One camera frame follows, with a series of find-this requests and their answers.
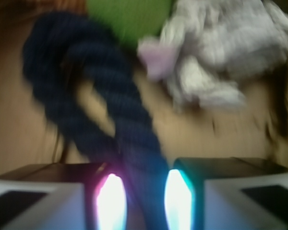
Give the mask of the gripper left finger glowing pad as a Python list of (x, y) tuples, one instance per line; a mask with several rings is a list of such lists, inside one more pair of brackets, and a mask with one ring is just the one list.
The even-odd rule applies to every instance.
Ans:
[(123, 230), (127, 198), (108, 163), (32, 164), (0, 175), (0, 230)]

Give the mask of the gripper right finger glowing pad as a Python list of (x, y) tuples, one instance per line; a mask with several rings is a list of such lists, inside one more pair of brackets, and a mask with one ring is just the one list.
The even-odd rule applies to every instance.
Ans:
[(164, 204), (171, 230), (288, 230), (288, 168), (261, 158), (177, 158)]

